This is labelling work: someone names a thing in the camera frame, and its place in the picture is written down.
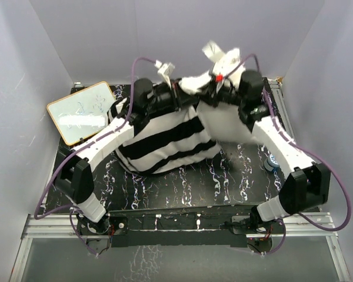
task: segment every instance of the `white backdrop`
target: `white backdrop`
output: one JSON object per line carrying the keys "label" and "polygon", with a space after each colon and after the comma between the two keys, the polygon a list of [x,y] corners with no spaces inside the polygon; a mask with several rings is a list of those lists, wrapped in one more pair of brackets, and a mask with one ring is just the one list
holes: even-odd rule
{"label": "white backdrop", "polygon": [[[298,143],[337,169],[353,205],[353,1],[326,2],[287,72],[284,95]],[[331,183],[325,208],[338,226],[347,209]],[[339,242],[353,279],[353,215]]]}
{"label": "white backdrop", "polygon": [[[74,81],[129,82],[137,56],[176,65],[175,77],[210,68],[201,48],[256,53],[284,76],[324,0],[30,0]],[[157,78],[151,66],[138,75]]]}
{"label": "white backdrop", "polygon": [[0,0],[0,282],[49,175],[58,132],[47,103],[71,78],[28,1]]}

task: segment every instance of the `small whiteboard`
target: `small whiteboard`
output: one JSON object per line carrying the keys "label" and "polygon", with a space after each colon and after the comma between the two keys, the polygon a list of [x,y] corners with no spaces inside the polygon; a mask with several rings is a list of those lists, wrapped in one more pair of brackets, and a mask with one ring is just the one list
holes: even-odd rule
{"label": "small whiteboard", "polygon": [[100,82],[47,105],[47,111],[68,146],[101,131],[115,102],[107,82]]}

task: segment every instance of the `marble pattern surface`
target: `marble pattern surface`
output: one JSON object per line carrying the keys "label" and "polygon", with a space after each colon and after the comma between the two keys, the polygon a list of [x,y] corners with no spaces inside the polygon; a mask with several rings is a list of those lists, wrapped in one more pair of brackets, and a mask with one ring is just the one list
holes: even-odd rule
{"label": "marble pattern surface", "polygon": [[[129,85],[111,89],[116,98],[129,95]],[[62,139],[59,146],[66,146]],[[94,172],[94,192],[108,210],[259,203],[277,195],[281,188],[279,176],[263,168],[269,155],[266,147],[232,143],[221,146],[213,159],[152,177],[126,172],[111,154]],[[54,170],[61,162],[56,159]],[[69,200],[53,187],[42,212],[67,203]]]}

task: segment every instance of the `red tag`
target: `red tag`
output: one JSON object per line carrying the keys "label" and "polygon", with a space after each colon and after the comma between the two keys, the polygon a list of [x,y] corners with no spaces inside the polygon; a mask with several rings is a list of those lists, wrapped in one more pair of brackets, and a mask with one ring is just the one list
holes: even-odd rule
{"label": "red tag", "polygon": [[223,75],[218,75],[218,76],[216,76],[216,82],[222,81],[223,78],[224,78]]}

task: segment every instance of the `black and white striped fabric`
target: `black and white striped fabric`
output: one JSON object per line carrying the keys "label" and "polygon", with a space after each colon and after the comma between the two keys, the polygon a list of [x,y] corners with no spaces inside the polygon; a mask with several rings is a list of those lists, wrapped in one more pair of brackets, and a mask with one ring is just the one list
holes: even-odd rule
{"label": "black and white striped fabric", "polygon": [[[120,112],[113,105],[109,120]],[[213,158],[221,147],[204,128],[195,107],[151,119],[133,139],[116,151],[125,170],[140,175],[166,173],[183,165]]]}

